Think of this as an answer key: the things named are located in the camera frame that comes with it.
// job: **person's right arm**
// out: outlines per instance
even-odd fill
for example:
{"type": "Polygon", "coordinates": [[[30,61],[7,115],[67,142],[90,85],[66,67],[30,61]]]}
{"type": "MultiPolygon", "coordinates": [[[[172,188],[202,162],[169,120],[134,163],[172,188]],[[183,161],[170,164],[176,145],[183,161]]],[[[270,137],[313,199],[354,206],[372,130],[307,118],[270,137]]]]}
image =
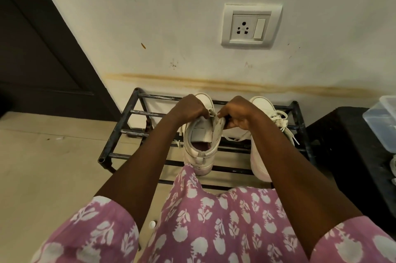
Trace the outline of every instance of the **person's right arm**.
{"type": "Polygon", "coordinates": [[[241,96],[219,112],[230,115],[226,128],[249,130],[277,194],[310,258],[319,239],[345,220],[361,216],[354,204],[300,154],[273,121],[241,96]]]}

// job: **person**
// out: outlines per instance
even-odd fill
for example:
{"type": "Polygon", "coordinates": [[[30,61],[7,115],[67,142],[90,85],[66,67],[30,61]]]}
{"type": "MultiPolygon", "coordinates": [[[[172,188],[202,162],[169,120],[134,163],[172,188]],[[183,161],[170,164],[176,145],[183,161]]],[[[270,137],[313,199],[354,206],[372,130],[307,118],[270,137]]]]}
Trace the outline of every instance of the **person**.
{"type": "MultiPolygon", "coordinates": [[[[236,96],[218,113],[249,130],[276,190],[204,191],[185,165],[140,262],[396,262],[396,242],[296,150],[263,111],[236,96]]],[[[132,262],[171,142],[209,112],[190,94],[61,225],[32,262],[132,262]]]]}

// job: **beige tile floor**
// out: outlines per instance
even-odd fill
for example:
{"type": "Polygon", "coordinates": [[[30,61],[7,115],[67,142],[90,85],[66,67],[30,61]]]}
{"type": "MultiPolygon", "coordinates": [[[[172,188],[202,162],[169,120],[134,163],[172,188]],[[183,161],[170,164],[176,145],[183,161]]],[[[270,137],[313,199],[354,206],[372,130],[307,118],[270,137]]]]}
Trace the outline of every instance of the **beige tile floor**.
{"type": "MultiPolygon", "coordinates": [[[[0,119],[0,263],[30,261],[48,235],[85,205],[110,177],[97,158],[114,125],[15,112],[0,119]]],[[[122,137],[116,152],[132,154],[139,142],[122,137]]],[[[181,150],[172,147],[168,158],[181,161],[181,150]]],[[[121,164],[121,160],[114,161],[116,168],[121,164]]],[[[219,152],[215,164],[249,168],[249,156],[219,152]]],[[[165,166],[161,178],[173,180],[179,170],[165,166]]],[[[254,176],[222,172],[211,172],[200,181],[229,187],[265,185],[254,176]]],[[[148,222],[159,216],[170,189],[170,185],[157,186],[140,233],[142,247],[151,235],[148,222]]]]}

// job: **person's left hand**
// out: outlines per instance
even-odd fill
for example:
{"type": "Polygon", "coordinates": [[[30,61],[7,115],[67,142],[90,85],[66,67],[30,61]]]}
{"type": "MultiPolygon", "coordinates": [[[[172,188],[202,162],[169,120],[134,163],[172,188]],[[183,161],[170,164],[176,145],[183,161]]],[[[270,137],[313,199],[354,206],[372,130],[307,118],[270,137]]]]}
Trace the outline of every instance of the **person's left hand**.
{"type": "Polygon", "coordinates": [[[205,119],[209,118],[209,111],[205,108],[204,104],[195,97],[189,94],[183,97],[168,113],[176,119],[179,126],[191,122],[194,119],[203,116],[205,119]]]}

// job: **black metal shoe rack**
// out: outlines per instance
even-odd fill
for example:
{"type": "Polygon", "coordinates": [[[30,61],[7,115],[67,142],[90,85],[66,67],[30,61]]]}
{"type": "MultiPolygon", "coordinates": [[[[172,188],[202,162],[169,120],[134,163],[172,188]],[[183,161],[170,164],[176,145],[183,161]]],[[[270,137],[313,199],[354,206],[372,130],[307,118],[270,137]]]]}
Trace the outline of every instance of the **black metal shoe rack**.
{"type": "MultiPolygon", "coordinates": [[[[164,96],[164,95],[154,95],[154,94],[146,94],[141,88],[135,88],[133,91],[128,103],[125,106],[124,111],[122,112],[121,119],[117,122],[113,132],[111,133],[99,159],[98,163],[111,173],[115,173],[114,167],[112,167],[112,159],[123,159],[127,160],[131,155],[124,155],[124,154],[117,154],[114,153],[114,149],[118,143],[118,140],[121,137],[121,134],[126,134],[128,137],[133,138],[142,138],[140,145],[146,140],[150,131],[152,130],[152,122],[150,117],[164,117],[166,114],[163,113],[152,113],[147,110],[147,106],[145,103],[145,98],[153,98],[156,100],[167,100],[167,101],[179,101],[181,97],[173,97],[173,96],[164,96]],[[140,101],[143,111],[134,110],[137,101],[140,101]],[[128,119],[130,118],[131,114],[137,115],[144,115],[146,116],[146,128],[130,128],[127,124],[128,119]]],[[[215,105],[225,105],[226,101],[219,101],[213,100],[215,105]]],[[[295,125],[289,125],[288,128],[290,130],[297,131],[297,140],[299,141],[300,145],[296,146],[296,148],[313,164],[315,165],[315,159],[312,152],[312,148],[310,145],[310,141],[308,138],[308,134],[305,129],[304,119],[301,115],[300,107],[298,102],[293,101],[289,106],[275,106],[275,109],[282,110],[286,114],[291,113],[294,119],[295,125]]],[[[183,141],[183,137],[176,134],[175,140],[183,141]]],[[[244,140],[241,142],[235,141],[228,141],[224,137],[221,138],[220,145],[218,150],[219,151],[226,151],[231,153],[243,153],[243,154],[250,154],[250,140],[244,140]]],[[[172,165],[172,166],[184,166],[184,163],[181,161],[173,161],[173,160],[166,160],[165,165],[172,165]]],[[[253,175],[252,170],[250,169],[243,169],[243,168],[232,168],[232,167],[225,167],[225,166],[213,166],[212,171],[221,171],[221,172],[231,172],[233,174],[246,174],[246,175],[253,175]]],[[[173,181],[169,180],[159,180],[158,183],[162,184],[173,184],[173,181]]],[[[203,188],[208,189],[217,189],[217,190],[229,190],[231,187],[224,187],[224,186],[215,186],[215,185],[202,185],[203,188]]]]}

